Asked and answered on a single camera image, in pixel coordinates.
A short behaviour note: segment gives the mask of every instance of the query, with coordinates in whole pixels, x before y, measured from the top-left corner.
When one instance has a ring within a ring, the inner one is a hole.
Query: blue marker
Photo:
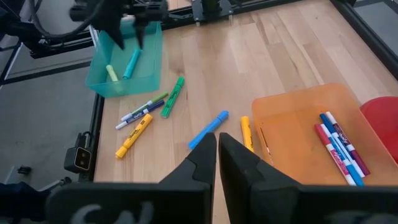
[[[325,132],[325,134],[328,136],[328,138],[329,138],[329,140],[331,142],[331,145],[336,149],[336,152],[337,152],[338,156],[340,157],[341,161],[343,161],[343,163],[346,166],[349,174],[353,178],[355,184],[358,185],[358,186],[364,186],[362,178],[359,176],[359,174],[355,170],[354,166],[349,162],[349,160],[347,160],[347,157],[344,155],[344,153],[342,153],[342,151],[338,147],[335,139],[330,134],[328,128],[324,124],[321,124],[321,127],[322,127],[323,131]]]
[[[160,100],[160,101],[154,103],[153,105],[150,105],[148,108],[143,109],[142,111],[133,114],[129,119],[127,119],[127,120],[123,121],[122,123],[118,124],[116,126],[116,129],[119,130],[119,129],[125,127],[129,123],[131,123],[133,121],[136,121],[138,118],[144,116],[145,114],[147,114],[147,113],[149,113],[151,111],[154,111],[158,107],[161,107],[163,104],[164,104],[164,100]]]
[[[138,49],[135,50],[134,53],[132,54],[130,62],[127,64],[126,71],[124,72],[123,79],[131,78],[132,71],[134,71],[134,67],[136,66],[141,51],[142,50]]]
[[[349,154],[348,149],[346,148],[346,146],[343,144],[343,140],[341,139],[341,137],[338,135],[338,133],[336,132],[335,127],[333,127],[332,123],[329,121],[328,117],[325,114],[321,114],[320,115],[323,123],[325,124],[325,126],[328,128],[330,134],[333,136],[333,138],[335,139],[335,142],[337,144],[337,146],[340,148],[341,153],[343,153],[347,159],[349,160],[349,162],[354,166],[355,170],[357,171],[357,173],[359,174],[359,176],[365,177],[364,173],[362,172],[361,168],[359,168],[358,163],[351,157],[351,154]]]
[[[213,132],[218,126],[222,124],[229,116],[228,111],[222,111],[214,121],[212,121],[208,126],[206,126],[189,144],[190,149],[194,149],[197,144],[205,137],[207,133]]]

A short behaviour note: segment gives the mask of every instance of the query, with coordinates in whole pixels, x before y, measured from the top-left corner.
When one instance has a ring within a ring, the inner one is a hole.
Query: cable
[[[68,39],[71,38],[80,32],[82,32],[84,29],[86,29],[94,19],[94,17],[99,13],[100,9],[102,8],[103,3],[105,0],[100,0],[99,4],[97,4],[94,8],[93,13],[86,18],[86,20],[81,23],[75,30],[71,32],[67,32],[66,34],[50,34],[44,28],[42,27],[39,18],[37,17],[37,14],[35,12],[35,0],[28,0],[29,2],[29,10],[30,13],[32,14],[32,21],[33,24],[35,25],[36,29],[43,34],[43,36],[47,39]]]

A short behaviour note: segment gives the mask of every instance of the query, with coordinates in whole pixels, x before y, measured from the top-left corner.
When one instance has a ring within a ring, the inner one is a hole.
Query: floor
[[[54,33],[68,32],[76,27],[67,14],[73,2],[44,0],[39,10],[43,26]],[[391,29],[396,27],[397,14],[382,0],[373,2],[358,6],[356,10],[398,54],[398,30]],[[178,0],[171,2],[170,8],[187,5],[187,0]],[[27,16],[26,8],[21,14]],[[6,37],[0,46],[10,46],[16,41]],[[92,55],[93,48],[87,48],[34,60],[29,56],[29,49],[23,47],[9,77],[89,61]],[[0,53],[0,71],[8,57],[9,52]],[[35,188],[65,176],[77,179],[77,175],[63,169],[63,159],[66,149],[74,145],[77,133],[87,131],[90,125],[95,94],[84,85],[87,72],[88,68],[82,68],[0,89],[0,148],[3,149],[0,151],[0,181],[11,166],[18,164],[33,168],[25,180]]]

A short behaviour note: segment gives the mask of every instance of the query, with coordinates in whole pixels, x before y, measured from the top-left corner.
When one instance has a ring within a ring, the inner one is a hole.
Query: teal highlighter
[[[141,51],[142,51],[141,49],[137,49],[134,51],[134,53],[132,53],[130,62],[127,64],[126,71],[124,72],[123,79],[131,78],[132,72],[134,71],[134,67],[136,66],[138,58],[141,55]]]

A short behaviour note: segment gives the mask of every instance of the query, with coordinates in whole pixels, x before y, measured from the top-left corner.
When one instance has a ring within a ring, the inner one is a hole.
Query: blue highlighter
[[[141,51],[142,51],[141,49],[138,49],[138,50],[135,50],[134,53],[132,53],[130,62],[127,65],[126,71],[124,72],[123,79],[131,78],[132,71],[134,71],[134,67],[136,66],[136,63],[141,54]]]
[[[229,116],[228,111],[222,111],[216,119],[214,119],[208,126],[206,126],[189,144],[188,147],[190,149],[194,149],[197,144],[205,137],[207,133],[213,132],[216,128],[218,128],[223,121],[225,121]]]

